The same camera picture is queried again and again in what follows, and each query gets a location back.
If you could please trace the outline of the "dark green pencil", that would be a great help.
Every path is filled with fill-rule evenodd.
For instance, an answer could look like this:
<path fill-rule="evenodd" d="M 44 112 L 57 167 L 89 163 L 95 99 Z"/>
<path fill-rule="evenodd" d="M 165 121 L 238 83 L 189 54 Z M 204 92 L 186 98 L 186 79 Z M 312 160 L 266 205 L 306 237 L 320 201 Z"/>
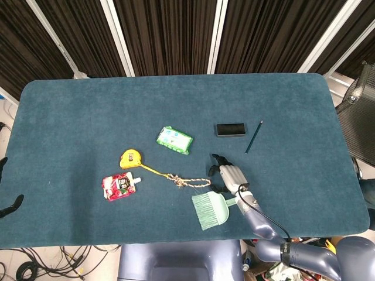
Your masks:
<path fill-rule="evenodd" d="M 249 153 L 249 151 L 250 151 L 250 149 L 251 149 L 251 147 L 252 147 L 252 145 L 253 145 L 253 143 L 254 143 L 254 141 L 255 141 L 255 139 L 256 139 L 258 133 L 259 133 L 259 130 L 260 130 L 262 124 L 263 124 L 263 120 L 261 120 L 261 121 L 259 122 L 259 124 L 258 124 L 258 126 L 257 126 L 257 128 L 256 128 L 256 130 L 255 130 L 255 132 L 254 132 L 254 134 L 253 134 L 253 136 L 252 136 L 252 138 L 251 138 L 251 140 L 250 140 L 250 142 L 249 142 L 249 144 L 248 144 L 248 146 L 247 146 L 245 152 L 244 152 L 245 154 L 248 154 L 248 153 Z"/>

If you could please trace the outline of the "yellow tape measure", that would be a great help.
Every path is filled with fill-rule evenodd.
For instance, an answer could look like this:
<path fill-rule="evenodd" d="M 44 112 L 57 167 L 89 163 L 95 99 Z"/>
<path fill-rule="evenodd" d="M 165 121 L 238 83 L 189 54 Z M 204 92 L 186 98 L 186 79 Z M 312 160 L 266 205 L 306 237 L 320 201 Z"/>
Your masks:
<path fill-rule="evenodd" d="M 167 174 L 160 173 L 153 168 L 150 168 L 142 163 L 141 154 L 135 149 L 128 149 L 126 150 L 120 157 L 120 168 L 122 169 L 130 169 L 135 167 L 141 167 L 149 172 L 155 173 L 159 176 L 168 177 Z"/>

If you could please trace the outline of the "blue robot torso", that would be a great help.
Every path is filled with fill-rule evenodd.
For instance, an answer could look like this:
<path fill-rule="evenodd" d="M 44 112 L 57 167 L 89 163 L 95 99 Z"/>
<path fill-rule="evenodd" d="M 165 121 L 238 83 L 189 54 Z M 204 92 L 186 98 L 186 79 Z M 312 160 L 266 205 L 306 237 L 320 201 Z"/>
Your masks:
<path fill-rule="evenodd" d="M 240 241 L 123 244 L 117 281 L 244 281 Z"/>

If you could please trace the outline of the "black felt board eraser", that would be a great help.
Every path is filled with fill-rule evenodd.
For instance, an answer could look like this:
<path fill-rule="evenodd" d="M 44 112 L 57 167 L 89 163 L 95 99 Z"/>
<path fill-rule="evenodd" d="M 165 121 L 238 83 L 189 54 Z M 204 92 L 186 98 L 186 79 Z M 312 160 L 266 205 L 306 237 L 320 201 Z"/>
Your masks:
<path fill-rule="evenodd" d="M 245 134 L 246 128 L 243 123 L 216 125 L 216 135 L 218 137 L 244 136 Z"/>

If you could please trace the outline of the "teal velvet table cloth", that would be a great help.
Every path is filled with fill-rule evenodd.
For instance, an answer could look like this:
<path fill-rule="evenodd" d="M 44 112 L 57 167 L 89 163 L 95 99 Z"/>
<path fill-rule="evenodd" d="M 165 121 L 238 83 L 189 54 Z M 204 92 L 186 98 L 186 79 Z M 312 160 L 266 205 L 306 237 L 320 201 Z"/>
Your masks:
<path fill-rule="evenodd" d="M 249 151 L 245 150 L 263 124 Z M 217 124 L 244 136 L 218 137 Z M 189 135 L 183 155 L 156 139 L 164 126 Z M 358 179 L 325 79 L 315 73 L 215 74 L 36 80 L 22 91 L 0 209 L 0 248 L 247 239 L 232 207 L 227 222 L 200 228 L 191 198 L 148 170 L 120 168 L 137 150 L 160 173 L 204 178 L 212 154 L 238 166 L 263 212 L 295 237 L 357 234 L 369 224 Z M 141 182 L 107 201 L 102 180 L 131 172 Z"/>

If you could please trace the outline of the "green wet wipes pack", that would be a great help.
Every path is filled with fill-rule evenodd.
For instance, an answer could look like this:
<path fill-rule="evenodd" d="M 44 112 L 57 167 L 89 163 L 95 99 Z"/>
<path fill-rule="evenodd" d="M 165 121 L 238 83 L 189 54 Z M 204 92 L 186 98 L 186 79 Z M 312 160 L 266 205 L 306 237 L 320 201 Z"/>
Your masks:
<path fill-rule="evenodd" d="M 159 145 L 165 146 L 170 150 L 183 155 L 188 155 L 190 145 L 193 142 L 193 138 L 173 129 L 171 126 L 164 126 L 161 129 L 156 142 Z"/>

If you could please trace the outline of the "mint green hand brush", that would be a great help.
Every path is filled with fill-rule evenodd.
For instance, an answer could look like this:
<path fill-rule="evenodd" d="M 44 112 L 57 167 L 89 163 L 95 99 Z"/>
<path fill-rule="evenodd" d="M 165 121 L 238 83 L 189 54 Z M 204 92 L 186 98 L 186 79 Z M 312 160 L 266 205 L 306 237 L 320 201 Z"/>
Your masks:
<path fill-rule="evenodd" d="M 213 191 L 192 196 L 192 203 L 203 231 L 224 224 L 230 215 L 229 207 L 236 205 L 236 199 L 226 200 Z"/>

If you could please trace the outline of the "red spouted drink pouch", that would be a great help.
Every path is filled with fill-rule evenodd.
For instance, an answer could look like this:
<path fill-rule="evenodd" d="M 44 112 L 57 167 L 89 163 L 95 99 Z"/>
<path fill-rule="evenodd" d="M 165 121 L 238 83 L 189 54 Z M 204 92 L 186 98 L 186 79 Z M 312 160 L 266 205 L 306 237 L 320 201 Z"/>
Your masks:
<path fill-rule="evenodd" d="M 128 197 L 136 192 L 135 185 L 139 182 L 141 178 L 134 178 L 131 172 L 105 177 L 101 184 L 104 198 L 107 201 L 115 201 Z"/>

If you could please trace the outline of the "black mesh chair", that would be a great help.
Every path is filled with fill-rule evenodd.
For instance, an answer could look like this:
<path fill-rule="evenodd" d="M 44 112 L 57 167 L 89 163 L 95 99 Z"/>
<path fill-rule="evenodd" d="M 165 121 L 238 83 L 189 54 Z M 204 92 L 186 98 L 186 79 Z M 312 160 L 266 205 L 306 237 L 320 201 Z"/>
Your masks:
<path fill-rule="evenodd" d="M 375 167 L 375 63 L 363 66 L 336 113 L 350 155 Z"/>

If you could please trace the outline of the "white frame post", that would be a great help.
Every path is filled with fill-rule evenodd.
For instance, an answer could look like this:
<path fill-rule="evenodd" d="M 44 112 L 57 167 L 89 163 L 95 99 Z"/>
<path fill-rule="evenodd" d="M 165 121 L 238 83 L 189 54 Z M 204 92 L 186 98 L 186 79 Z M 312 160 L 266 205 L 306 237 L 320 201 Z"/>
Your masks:
<path fill-rule="evenodd" d="M 87 79 L 88 75 L 82 71 L 79 70 L 76 63 L 72 59 L 71 55 L 68 53 L 67 49 L 65 48 L 64 44 L 58 37 L 57 33 L 54 31 L 53 27 L 49 23 L 47 17 L 45 17 L 45 14 L 42 12 L 41 8 L 39 7 L 38 3 L 35 0 L 26 0 L 26 3 L 32 10 L 32 12 L 35 14 L 39 22 L 42 24 L 50 38 L 55 43 L 58 50 L 61 52 L 62 56 L 64 57 L 65 61 L 71 68 L 73 72 L 73 79 Z"/>
<path fill-rule="evenodd" d="M 216 71 L 217 58 L 220 50 L 221 37 L 226 18 L 229 0 L 217 0 L 213 22 L 212 39 L 210 44 L 209 60 L 207 64 L 207 74 L 214 74 Z"/>
<path fill-rule="evenodd" d="M 360 36 L 351 44 L 351 46 L 341 55 L 339 60 L 323 75 L 325 79 L 329 78 L 336 69 L 359 47 L 359 45 L 375 30 L 375 19 L 365 28 Z"/>
<path fill-rule="evenodd" d="M 131 63 L 127 44 L 122 31 L 114 0 L 100 0 L 102 9 L 105 14 L 112 38 L 114 40 L 122 67 L 127 77 L 135 77 L 134 68 Z"/>
<path fill-rule="evenodd" d="M 316 63 L 317 59 L 321 56 L 323 51 L 328 47 L 329 43 L 336 36 L 338 31 L 350 18 L 351 14 L 359 6 L 362 0 L 346 0 L 345 4 L 341 7 L 340 11 L 331 21 L 328 28 L 325 30 L 315 47 L 302 63 L 297 73 L 307 73 L 312 66 Z"/>

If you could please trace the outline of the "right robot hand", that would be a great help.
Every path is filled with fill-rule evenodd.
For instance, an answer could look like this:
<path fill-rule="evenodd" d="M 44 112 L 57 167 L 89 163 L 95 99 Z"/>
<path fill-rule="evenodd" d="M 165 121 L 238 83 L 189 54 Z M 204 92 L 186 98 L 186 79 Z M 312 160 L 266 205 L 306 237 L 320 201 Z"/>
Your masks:
<path fill-rule="evenodd" d="M 222 187 L 211 184 L 212 191 L 219 194 L 231 193 L 232 195 L 235 195 L 238 190 L 248 191 L 250 184 L 238 166 L 230 163 L 224 156 L 212 154 L 212 157 L 216 159 L 217 164 L 210 167 L 208 176 L 212 178 L 214 175 L 219 174 L 224 183 Z"/>

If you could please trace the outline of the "black pleated curtain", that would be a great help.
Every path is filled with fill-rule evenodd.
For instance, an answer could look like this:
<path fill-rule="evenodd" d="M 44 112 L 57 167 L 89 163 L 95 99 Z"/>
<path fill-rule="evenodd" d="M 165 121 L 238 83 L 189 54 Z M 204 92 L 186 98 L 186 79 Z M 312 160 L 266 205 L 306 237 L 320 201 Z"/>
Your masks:
<path fill-rule="evenodd" d="M 206 74 L 217 0 L 113 0 L 136 76 Z"/>
<path fill-rule="evenodd" d="M 321 75 L 327 73 L 374 19 L 375 0 L 361 0 L 309 72 Z"/>
<path fill-rule="evenodd" d="M 78 70 L 91 78 L 125 77 L 100 0 L 35 0 Z"/>
<path fill-rule="evenodd" d="M 72 77 L 26 0 L 0 0 L 0 87 L 19 101 L 31 81 Z"/>
<path fill-rule="evenodd" d="M 217 74 L 294 73 L 346 0 L 229 0 Z"/>

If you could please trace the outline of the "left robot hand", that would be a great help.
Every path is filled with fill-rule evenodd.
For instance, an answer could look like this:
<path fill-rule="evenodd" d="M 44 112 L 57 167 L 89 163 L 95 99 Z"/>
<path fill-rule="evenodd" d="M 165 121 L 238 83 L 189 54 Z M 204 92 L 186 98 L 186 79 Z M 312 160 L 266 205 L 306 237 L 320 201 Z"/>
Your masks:
<path fill-rule="evenodd" d="M 1 179 L 2 179 L 2 171 L 4 169 L 4 165 L 7 163 L 8 161 L 8 158 L 7 157 L 4 157 L 0 160 L 0 182 L 1 182 Z M 21 204 L 23 203 L 23 200 L 24 200 L 24 195 L 23 194 L 20 194 L 17 196 L 15 202 L 10 205 L 9 207 L 6 207 L 6 208 L 3 208 L 0 210 L 0 219 L 1 218 L 4 218 L 5 216 L 15 212 L 20 206 Z"/>

